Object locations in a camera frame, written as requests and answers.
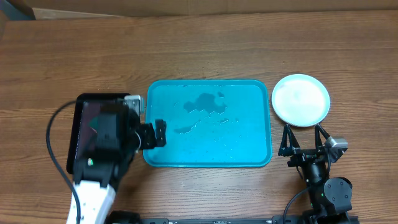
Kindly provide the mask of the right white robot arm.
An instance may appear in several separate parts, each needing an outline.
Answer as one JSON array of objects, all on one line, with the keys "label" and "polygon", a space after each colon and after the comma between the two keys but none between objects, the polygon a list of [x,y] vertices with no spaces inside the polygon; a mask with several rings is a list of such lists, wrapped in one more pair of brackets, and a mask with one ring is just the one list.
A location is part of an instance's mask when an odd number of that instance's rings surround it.
[{"label": "right white robot arm", "polygon": [[[348,142],[343,137],[330,136],[320,124],[315,125],[315,147],[302,149],[292,129],[284,126],[278,155],[289,157],[289,167],[294,167],[305,181],[306,188],[297,193],[286,205],[283,215],[274,223],[359,223],[358,217],[348,212],[352,209],[352,183],[345,177],[330,177],[332,163],[347,151]],[[303,194],[308,194],[311,210],[300,216],[288,216],[290,206]]]}]

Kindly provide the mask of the light blue rimmed plate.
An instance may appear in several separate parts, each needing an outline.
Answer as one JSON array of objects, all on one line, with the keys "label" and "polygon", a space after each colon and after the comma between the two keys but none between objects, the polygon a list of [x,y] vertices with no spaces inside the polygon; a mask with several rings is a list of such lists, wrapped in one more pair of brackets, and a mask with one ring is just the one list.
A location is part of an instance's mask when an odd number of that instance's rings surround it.
[{"label": "light blue rimmed plate", "polygon": [[278,81],[271,102],[282,121],[301,128],[322,122],[331,106],[324,84],[306,74],[292,74]]}]

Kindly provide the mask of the green and pink sponge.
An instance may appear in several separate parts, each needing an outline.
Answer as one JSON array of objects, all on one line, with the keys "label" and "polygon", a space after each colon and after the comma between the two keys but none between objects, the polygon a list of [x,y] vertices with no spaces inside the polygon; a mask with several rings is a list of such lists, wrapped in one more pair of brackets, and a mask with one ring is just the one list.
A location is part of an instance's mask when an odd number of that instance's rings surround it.
[{"label": "green and pink sponge", "polygon": [[98,117],[95,116],[93,119],[91,119],[89,121],[89,123],[88,123],[88,126],[89,126],[91,134],[96,136],[98,134],[98,132],[97,132],[97,129],[98,129]]}]

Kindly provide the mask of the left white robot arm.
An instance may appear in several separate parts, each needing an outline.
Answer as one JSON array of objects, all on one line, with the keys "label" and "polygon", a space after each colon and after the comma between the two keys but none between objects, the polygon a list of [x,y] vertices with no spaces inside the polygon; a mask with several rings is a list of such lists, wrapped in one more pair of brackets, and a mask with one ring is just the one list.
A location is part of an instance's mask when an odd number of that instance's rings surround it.
[{"label": "left white robot arm", "polygon": [[123,100],[86,101],[81,115],[67,222],[141,223],[139,214],[111,207],[136,153],[166,145],[166,122],[142,123]]}]

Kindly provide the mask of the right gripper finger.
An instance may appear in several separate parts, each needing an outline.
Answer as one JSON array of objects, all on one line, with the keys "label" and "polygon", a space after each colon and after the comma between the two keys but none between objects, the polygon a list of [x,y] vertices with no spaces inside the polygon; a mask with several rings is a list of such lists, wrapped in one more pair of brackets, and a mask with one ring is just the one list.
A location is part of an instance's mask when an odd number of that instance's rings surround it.
[{"label": "right gripper finger", "polygon": [[284,126],[282,140],[278,151],[279,156],[293,156],[301,150],[292,129],[288,124]]},{"label": "right gripper finger", "polygon": [[314,131],[315,131],[315,148],[320,149],[323,146],[321,136],[323,136],[327,140],[330,137],[330,135],[323,129],[323,127],[320,124],[316,124],[314,126]]}]

